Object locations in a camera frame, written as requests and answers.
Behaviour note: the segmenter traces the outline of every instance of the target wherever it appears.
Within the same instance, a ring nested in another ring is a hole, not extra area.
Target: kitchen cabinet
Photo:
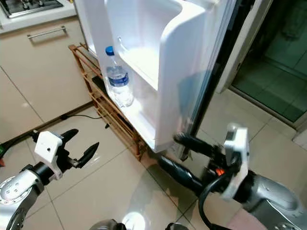
[[[28,38],[42,32],[49,34]],[[68,45],[84,42],[77,17],[0,35],[3,69],[43,122],[90,101]]]
[[[0,142],[20,135],[43,121],[0,67]]]

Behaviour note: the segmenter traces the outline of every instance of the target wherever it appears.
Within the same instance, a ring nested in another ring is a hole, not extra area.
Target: plastic bottle
[[[129,88],[128,72],[118,64],[112,46],[106,48],[106,54],[112,62],[112,66],[108,66],[106,71],[114,99],[120,107],[128,107],[133,102],[133,94]]]

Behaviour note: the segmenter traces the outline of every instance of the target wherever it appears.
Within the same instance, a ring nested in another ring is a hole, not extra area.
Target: drawer handle
[[[64,31],[64,32],[66,33],[66,27],[63,25],[63,26],[61,26],[61,27],[58,28],[58,29],[54,29],[54,30],[49,30],[49,31],[41,32],[41,33],[39,33],[39,34],[35,34],[35,35],[30,35],[30,34],[28,34],[27,37],[28,37],[29,39],[31,39],[31,38],[34,38],[34,37],[39,37],[39,36],[42,36],[42,35],[47,35],[47,34],[50,34],[50,33],[56,32],[56,31],[60,31],[60,30],[62,30],[62,31]]]

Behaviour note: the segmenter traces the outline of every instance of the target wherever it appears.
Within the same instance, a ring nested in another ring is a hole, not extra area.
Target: door frame
[[[223,70],[216,92],[221,93],[229,88],[236,77],[241,63],[244,61],[257,33],[260,29],[273,0],[255,0],[238,35],[228,62]]]

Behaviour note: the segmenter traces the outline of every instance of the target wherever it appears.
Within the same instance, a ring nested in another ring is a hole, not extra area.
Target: refrigerator door
[[[107,46],[131,78],[134,102],[120,110],[154,152],[171,147],[194,123],[236,0],[83,1],[106,84]]]

